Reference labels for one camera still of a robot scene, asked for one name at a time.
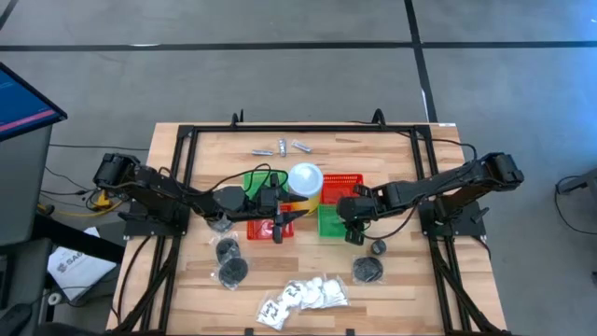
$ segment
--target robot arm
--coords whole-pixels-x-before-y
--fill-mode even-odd
[[[372,189],[356,186],[354,191],[360,196],[341,198],[337,211],[347,228],[346,241],[361,245],[363,223],[400,215],[423,199],[459,189],[449,196],[437,196],[433,201],[436,219],[446,220],[486,193],[513,190],[523,180],[522,172],[510,155],[490,153],[416,182],[390,182]]]
[[[303,216],[307,211],[280,213],[279,202],[292,203],[306,198],[290,194],[280,188],[278,175],[270,177],[270,186],[262,186],[256,196],[249,199],[241,187],[224,187],[200,191],[144,166],[131,155],[105,154],[93,183],[117,195],[127,195],[144,206],[155,220],[168,223],[180,209],[180,204],[190,207],[206,219],[216,231],[226,231],[231,223],[250,219],[274,219],[273,240],[282,242],[284,225]],[[124,214],[125,219],[139,217]]]

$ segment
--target tape roll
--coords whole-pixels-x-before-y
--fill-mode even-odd
[[[62,295],[60,293],[51,293],[48,296],[48,304],[56,305],[62,301]]]

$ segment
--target wooden tabletop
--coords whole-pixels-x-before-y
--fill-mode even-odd
[[[156,125],[148,165],[170,167],[178,125]],[[453,125],[430,124],[430,127],[434,138],[459,140]],[[277,153],[280,137],[288,142],[298,139],[312,147],[313,152],[306,154],[290,147],[285,158],[251,155],[252,149]],[[458,146],[441,142],[435,142],[434,146],[440,172],[464,162]],[[183,158],[187,156],[187,148],[185,144]],[[198,189],[208,189],[218,180],[262,162],[284,170],[290,170],[299,162],[312,162],[324,174],[363,174],[368,186],[417,179],[410,140],[395,133],[201,133],[196,153],[191,185]],[[425,172],[429,175],[424,150],[422,153]],[[184,173],[184,159],[180,167],[178,176]],[[229,184],[241,185],[242,180],[233,179]],[[405,216],[373,222],[368,233],[382,235],[392,231]],[[404,230],[385,240],[387,252],[381,258],[385,270],[382,284],[358,285],[351,275],[353,258],[365,256],[370,242],[355,246],[343,239],[319,238],[316,215],[296,220],[295,236],[285,239],[281,245],[272,241],[248,241],[243,222],[237,223],[233,230],[238,232],[241,252],[249,262],[249,274],[234,291],[211,278],[216,261],[215,248],[209,242],[214,233],[201,217],[191,215],[177,265],[169,334],[240,334],[245,328],[254,328],[257,334],[278,333],[256,322],[259,304],[266,295],[280,293],[289,280],[307,280],[322,273],[342,278],[348,287],[351,306],[293,313],[286,320],[283,333],[343,334],[346,329],[355,329],[357,334],[443,333],[429,247],[416,212]],[[142,240],[135,238],[127,243],[118,288]],[[146,244],[132,267],[124,289],[124,315],[146,289],[155,242],[156,238],[152,238]],[[466,291],[489,320],[504,329],[506,323],[487,251],[470,238],[458,238],[455,244]],[[154,304],[153,328],[158,325],[161,291]],[[451,290],[449,296],[454,327],[459,328]],[[113,328],[116,324],[116,318],[111,315],[107,327]]]

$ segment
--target red plastic basket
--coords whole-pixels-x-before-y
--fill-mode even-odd
[[[290,204],[280,204],[280,211],[290,211]],[[248,240],[266,240],[271,239],[273,232],[273,220],[271,219],[259,219],[249,220],[246,227],[246,238]],[[291,238],[295,235],[295,227],[293,222],[288,223],[284,227],[282,236],[284,238]]]
[[[335,204],[340,197],[358,196],[353,192],[354,185],[363,184],[361,174],[325,174],[321,190],[322,204]]]

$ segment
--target concrete floor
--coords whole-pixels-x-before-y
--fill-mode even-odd
[[[414,6],[423,42],[597,40],[595,1]],[[298,40],[409,41],[410,31],[394,0],[20,0],[0,32],[0,45]],[[594,335],[597,236],[563,226],[553,185],[597,165],[597,49],[426,49],[424,57],[438,121],[456,122],[479,153],[513,154],[526,175],[515,193],[482,201],[492,209],[486,226],[509,328]],[[241,108],[250,121],[369,119],[377,107],[391,121],[427,118],[411,49],[0,52],[0,60],[69,113],[53,143],[148,147],[155,122],[229,120]],[[103,153],[52,148],[48,167],[90,186]],[[44,189],[72,190],[52,175]],[[573,225],[597,231],[585,190],[561,205]],[[118,224],[105,225],[114,217],[61,220],[119,236]],[[56,318],[99,331],[109,302],[61,306]]]

